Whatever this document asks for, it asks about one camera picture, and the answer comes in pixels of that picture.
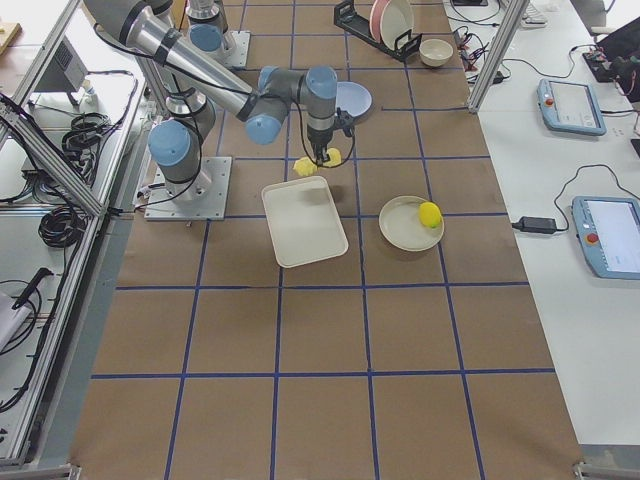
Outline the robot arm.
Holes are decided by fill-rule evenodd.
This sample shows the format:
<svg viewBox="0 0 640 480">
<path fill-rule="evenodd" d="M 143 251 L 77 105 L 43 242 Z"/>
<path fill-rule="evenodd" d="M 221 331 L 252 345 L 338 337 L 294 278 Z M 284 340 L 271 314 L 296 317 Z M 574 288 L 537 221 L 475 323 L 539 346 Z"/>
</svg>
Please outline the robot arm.
<svg viewBox="0 0 640 480">
<path fill-rule="evenodd" d="M 206 53 L 221 54 L 229 54 L 235 48 L 222 1 L 189 0 L 186 15 L 188 36 L 197 48 Z"/>
<path fill-rule="evenodd" d="M 202 145 L 215 123 L 215 106 L 243 122 L 248 138 L 259 145 L 272 143 L 290 109 L 297 108 L 307 137 L 302 142 L 306 155 L 295 163 L 295 171 L 307 175 L 341 164 L 340 152 L 329 144 L 336 130 L 353 134 L 353 119 L 336 106 L 338 80 L 331 67 L 306 72 L 265 67 L 252 87 L 211 55 L 224 38 L 213 1 L 206 5 L 206 22 L 196 23 L 187 36 L 165 19 L 168 2 L 85 5 L 96 21 L 94 28 L 104 31 L 103 41 L 150 61 L 168 90 L 171 117 L 152 130 L 148 146 L 164 175 L 169 200 L 197 197 L 211 184 Z"/>
</svg>

